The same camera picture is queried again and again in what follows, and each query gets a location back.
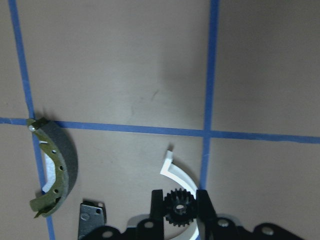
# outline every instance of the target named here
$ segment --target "green metal bracket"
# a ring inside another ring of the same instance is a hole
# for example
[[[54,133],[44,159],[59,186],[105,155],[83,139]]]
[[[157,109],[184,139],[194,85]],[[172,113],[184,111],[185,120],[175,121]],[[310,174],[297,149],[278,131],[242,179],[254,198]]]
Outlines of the green metal bracket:
[[[27,120],[32,134],[39,139],[39,146],[54,162],[55,183],[44,195],[30,201],[31,209],[37,212],[35,218],[53,214],[65,201],[75,185],[78,175],[77,153],[63,130],[53,121],[45,118]]]

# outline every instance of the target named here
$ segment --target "vertical blue tape line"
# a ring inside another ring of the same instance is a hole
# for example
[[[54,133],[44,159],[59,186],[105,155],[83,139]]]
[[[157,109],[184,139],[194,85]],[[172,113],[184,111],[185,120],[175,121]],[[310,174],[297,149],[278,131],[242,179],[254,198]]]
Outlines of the vertical blue tape line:
[[[16,3],[16,0],[8,0],[8,3],[9,3],[10,13],[11,13],[11,21],[12,21],[14,37],[15,37],[15,46],[16,46],[16,51],[17,51],[18,61],[20,66],[25,103],[28,108],[29,118],[35,118],[35,111],[34,111],[34,105],[32,101],[31,88],[30,88],[29,75],[27,70],[24,44],[22,41],[22,34],[20,29],[17,3]]]
[[[214,101],[215,87],[215,67],[216,67],[216,48],[218,35],[218,12],[219,0],[211,0],[209,16],[209,36],[208,36],[208,56],[205,87],[205,107],[204,107],[204,137],[200,173],[200,189],[205,189],[207,185],[208,164],[210,156],[211,122]]]
[[[10,9],[11,14],[11,21],[13,26],[13,32],[15,37],[15,46],[16,46],[16,52],[18,56],[19,66],[20,66],[20,73],[21,73],[21,79],[22,79],[22,86],[24,90],[24,97],[25,97],[25,103],[28,108],[29,112],[29,118],[35,118],[35,110],[34,110],[34,104],[32,101],[32,95],[31,95],[31,88],[30,88],[30,82],[29,82],[29,75],[28,75],[28,69],[27,69],[27,63],[26,63],[26,56],[25,56],[25,50],[24,50],[24,44],[22,40],[22,33],[20,28],[20,22],[19,22],[19,15],[18,15],[18,8],[16,0],[8,0],[8,5]],[[46,184],[45,179],[45,173],[44,173],[44,166],[42,162],[42,156],[41,156],[41,150],[39,147],[39,141],[35,135],[32,135],[32,142],[33,142],[33,148],[34,148],[34,155],[35,155],[35,161],[38,171],[38,177],[40,186],[44,186]],[[50,240],[55,240],[55,232],[54,232],[54,225],[52,222],[52,218],[49,217],[46,219],[47,223],[47,229],[48,229],[48,235]]]

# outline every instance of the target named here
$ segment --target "floor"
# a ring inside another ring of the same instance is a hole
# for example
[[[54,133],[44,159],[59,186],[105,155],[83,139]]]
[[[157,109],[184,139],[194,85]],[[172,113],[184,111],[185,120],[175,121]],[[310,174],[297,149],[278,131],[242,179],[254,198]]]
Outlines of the floor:
[[[0,239],[76,239],[83,199],[124,231],[151,190],[179,187],[159,174],[170,146],[218,213],[317,239],[319,12],[316,0],[0,1]],[[34,116],[78,154],[46,219],[29,207],[45,183]]]

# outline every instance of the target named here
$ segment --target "curved metal part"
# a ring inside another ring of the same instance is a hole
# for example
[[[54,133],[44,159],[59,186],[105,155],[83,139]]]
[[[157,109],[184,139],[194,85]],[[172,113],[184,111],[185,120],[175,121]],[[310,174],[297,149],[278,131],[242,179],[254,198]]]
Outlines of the curved metal part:
[[[53,214],[65,201],[75,185],[78,175],[78,158],[75,148],[63,130],[45,118],[28,119],[29,130],[39,139],[39,146],[54,163],[55,182],[42,196],[30,201],[31,209],[38,212],[35,218]]]
[[[185,190],[190,192],[194,198],[196,198],[197,185],[192,180],[192,178],[186,174],[181,168],[177,167],[172,163],[173,161],[173,152],[167,151],[165,160],[160,171],[161,175],[164,175],[173,181],[181,185]],[[197,221],[194,221],[190,226],[180,235],[172,238],[171,240],[196,240],[199,236],[199,230]]]

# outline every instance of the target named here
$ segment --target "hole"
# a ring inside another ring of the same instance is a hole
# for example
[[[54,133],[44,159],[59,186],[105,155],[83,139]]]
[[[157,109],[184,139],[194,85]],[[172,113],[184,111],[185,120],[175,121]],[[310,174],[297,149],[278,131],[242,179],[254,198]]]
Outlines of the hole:
[[[104,239],[108,239],[108,238],[111,238],[113,236],[113,232],[112,231],[105,231],[104,233],[102,233],[102,237]]]
[[[57,203],[60,201],[60,199],[61,199],[61,197],[57,197],[57,198],[55,199],[55,203],[57,204]]]
[[[144,223],[144,227],[146,229],[152,229],[154,227],[154,223],[152,221],[147,221]]]
[[[184,208],[185,208],[185,206],[182,205],[182,204],[179,204],[179,205],[177,205],[177,206],[175,207],[175,209],[177,209],[177,210],[181,210],[181,209],[184,209]]]

